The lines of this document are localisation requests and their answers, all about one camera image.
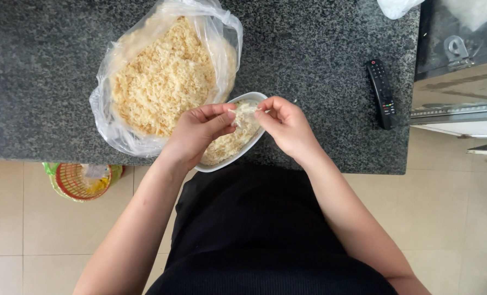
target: clear plastic bag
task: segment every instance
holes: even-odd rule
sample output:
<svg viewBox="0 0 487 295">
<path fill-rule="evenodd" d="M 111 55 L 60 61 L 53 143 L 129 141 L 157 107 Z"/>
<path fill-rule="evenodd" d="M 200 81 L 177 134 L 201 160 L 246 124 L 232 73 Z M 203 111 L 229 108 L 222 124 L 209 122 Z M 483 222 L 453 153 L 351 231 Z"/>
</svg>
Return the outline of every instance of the clear plastic bag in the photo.
<svg viewBox="0 0 487 295">
<path fill-rule="evenodd" d="M 378 5 L 386 17 L 398 19 L 424 0 L 378 0 Z"/>
<path fill-rule="evenodd" d="M 240 66 L 244 28 L 218 0 L 158 0 L 139 22 L 107 48 L 96 78 L 98 87 L 89 97 L 96 127 L 115 149 L 129 155 L 156 157 L 167 143 L 166 137 L 140 135 L 112 109 L 109 77 L 124 67 L 148 45 L 162 37 L 180 16 L 188 18 L 213 62 L 216 85 L 205 104 L 224 102 L 234 86 Z"/>
</svg>

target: granite countertop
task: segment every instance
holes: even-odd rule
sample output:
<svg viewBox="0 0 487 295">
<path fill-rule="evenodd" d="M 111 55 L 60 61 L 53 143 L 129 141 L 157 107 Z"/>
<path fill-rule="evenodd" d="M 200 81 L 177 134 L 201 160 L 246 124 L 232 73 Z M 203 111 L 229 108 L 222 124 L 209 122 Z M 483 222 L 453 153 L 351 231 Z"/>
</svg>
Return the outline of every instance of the granite countertop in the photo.
<svg viewBox="0 0 487 295">
<path fill-rule="evenodd" d="M 88 97 L 107 42 L 154 1 L 0 1 L 0 158 L 149 165 L 113 149 Z M 404 174 L 419 9 L 393 21 L 376 1 L 222 0 L 244 27 L 230 98 L 250 91 L 297 99 L 344 173 Z M 399 124 L 385 131 L 365 62 L 389 69 Z M 237 161 L 299 168 L 265 134 Z"/>
</svg>

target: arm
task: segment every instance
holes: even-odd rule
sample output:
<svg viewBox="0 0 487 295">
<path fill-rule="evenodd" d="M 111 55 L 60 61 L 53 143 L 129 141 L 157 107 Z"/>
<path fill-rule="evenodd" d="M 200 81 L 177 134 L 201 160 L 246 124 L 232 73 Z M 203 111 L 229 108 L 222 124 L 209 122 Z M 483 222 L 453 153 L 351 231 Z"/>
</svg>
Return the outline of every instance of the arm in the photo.
<svg viewBox="0 0 487 295">
<path fill-rule="evenodd" d="M 234 104 L 208 104 L 182 114 L 161 155 L 83 270 L 73 294 L 142 293 L 183 179 L 214 139 L 234 132 L 230 108 Z"/>
<path fill-rule="evenodd" d="M 320 147 L 300 108 L 281 97 L 268 98 L 258 107 L 255 117 L 280 149 L 304 168 L 327 223 L 347 253 L 380 272 L 399 294 L 429 294 Z"/>
</svg>

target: black remote control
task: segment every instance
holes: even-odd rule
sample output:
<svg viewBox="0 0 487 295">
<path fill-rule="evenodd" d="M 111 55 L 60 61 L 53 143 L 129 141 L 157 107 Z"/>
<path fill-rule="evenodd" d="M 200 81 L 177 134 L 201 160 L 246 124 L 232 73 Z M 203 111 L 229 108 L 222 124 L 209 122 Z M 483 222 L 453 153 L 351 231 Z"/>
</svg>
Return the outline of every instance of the black remote control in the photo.
<svg viewBox="0 0 487 295">
<path fill-rule="evenodd" d="M 396 126 L 396 113 L 394 100 L 384 64 L 379 59 L 371 59 L 367 62 L 367 72 L 375 92 L 379 124 L 385 130 L 391 130 Z"/>
</svg>

